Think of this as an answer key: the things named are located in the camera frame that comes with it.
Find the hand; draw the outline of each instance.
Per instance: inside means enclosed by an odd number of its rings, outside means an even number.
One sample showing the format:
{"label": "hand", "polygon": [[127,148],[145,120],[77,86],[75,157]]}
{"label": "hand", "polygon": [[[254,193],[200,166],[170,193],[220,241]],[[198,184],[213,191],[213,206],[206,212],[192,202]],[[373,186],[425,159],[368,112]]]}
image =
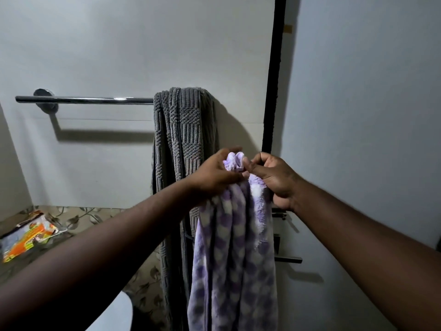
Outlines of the hand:
{"label": "hand", "polygon": [[280,209],[294,211],[294,187],[303,179],[283,159],[261,152],[251,161],[244,157],[243,166],[248,172],[262,178],[274,192],[275,205]]}
{"label": "hand", "polygon": [[227,159],[230,152],[237,153],[241,149],[241,147],[234,147],[219,150],[186,179],[204,199],[221,194],[228,185],[245,180],[242,173],[229,172],[223,165],[223,161]]}

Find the white wall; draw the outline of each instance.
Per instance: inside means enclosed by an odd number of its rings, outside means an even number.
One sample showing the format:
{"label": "white wall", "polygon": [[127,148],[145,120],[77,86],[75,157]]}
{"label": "white wall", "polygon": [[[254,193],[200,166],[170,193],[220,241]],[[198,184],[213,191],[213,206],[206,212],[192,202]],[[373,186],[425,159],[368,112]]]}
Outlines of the white wall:
{"label": "white wall", "polygon": [[[295,24],[298,0],[288,0]],[[284,35],[274,150],[431,247],[441,235],[441,0],[301,0]],[[277,223],[281,330],[391,330],[299,219]]]}
{"label": "white wall", "polygon": [[0,221],[32,205],[0,106]]}
{"label": "white wall", "polygon": [[0,0],[0,102],[33,203],[134,205],[150,194],[153,139],[151,106],[61,105],[54,127],[14,101],[37,88],[204,87],[224,105],[221,145],[260,149],[273,13],[274,0]]}

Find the purple and white towel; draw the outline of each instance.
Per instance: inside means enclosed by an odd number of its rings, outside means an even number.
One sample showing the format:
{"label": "purple and white towel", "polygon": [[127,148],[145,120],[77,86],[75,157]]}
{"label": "purple and white towel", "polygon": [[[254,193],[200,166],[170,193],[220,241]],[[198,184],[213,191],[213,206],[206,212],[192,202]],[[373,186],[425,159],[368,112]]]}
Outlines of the purple and white towel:
{"label": "purple and white towel", "polygon": [[[223,163],[240,172],[243,153]],[[269,191],[251,174],[199,209],[187,316],[190,331],[277,329]]]}

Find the gray towel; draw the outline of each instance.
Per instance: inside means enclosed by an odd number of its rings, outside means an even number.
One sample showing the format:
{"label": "gray towel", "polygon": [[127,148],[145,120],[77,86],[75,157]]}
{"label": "gray towel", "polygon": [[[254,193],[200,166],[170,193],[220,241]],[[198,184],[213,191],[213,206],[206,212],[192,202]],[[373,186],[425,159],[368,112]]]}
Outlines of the gray towel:
{"label": "gray towel", "polygon": [[[202,88],[171,88],[154,98],[153,194],[183,179],[219,149],[214,103]],[[188,330],[193,238],[199,217],[193,208],[161,243],[161,276],[168,328]]]}

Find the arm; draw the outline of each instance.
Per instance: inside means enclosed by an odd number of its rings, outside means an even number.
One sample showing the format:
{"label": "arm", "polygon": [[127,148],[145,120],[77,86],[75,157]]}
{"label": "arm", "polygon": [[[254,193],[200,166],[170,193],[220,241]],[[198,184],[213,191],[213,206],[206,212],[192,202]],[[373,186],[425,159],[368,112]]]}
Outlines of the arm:
{"label": "arm", "polygon": [[278,157],[261,153],[244,165],[264,179],[274,203],[308,226],[395,326],[441,329],[440,253],[305,181]]}
{"label": "arm", "polygon": [[[85,330],[186,212],[243,178],[225,170],[222,160],[228,153],[219,151],[191,176],[23,269],[0,288],[0,329],[30,326],[40,314],[50,322],[46,329]],[[73,310],[79,318],[66,323],[66,312]]]}

